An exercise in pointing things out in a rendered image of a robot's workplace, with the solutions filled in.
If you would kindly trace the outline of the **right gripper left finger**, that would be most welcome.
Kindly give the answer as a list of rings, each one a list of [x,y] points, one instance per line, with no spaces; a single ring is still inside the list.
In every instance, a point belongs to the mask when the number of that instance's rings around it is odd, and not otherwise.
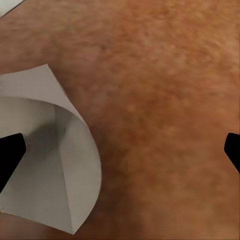
[[[22,133],[0,138],[0,193],[26,153]]]

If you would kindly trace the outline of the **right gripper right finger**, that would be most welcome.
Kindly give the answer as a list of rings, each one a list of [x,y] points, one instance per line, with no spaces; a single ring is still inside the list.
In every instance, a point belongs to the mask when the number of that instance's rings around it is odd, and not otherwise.
[[[240,135],[229,133],[227,135],[224,151],[240,173]]]

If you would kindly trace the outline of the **paper coffee filter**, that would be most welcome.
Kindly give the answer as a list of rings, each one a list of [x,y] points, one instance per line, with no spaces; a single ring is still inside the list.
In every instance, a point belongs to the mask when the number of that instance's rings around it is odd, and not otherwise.
[[[0,139],[22,133],[26,153],[0,213],[75,234],[100,194],[99,149],[48,64],[0,74]]]

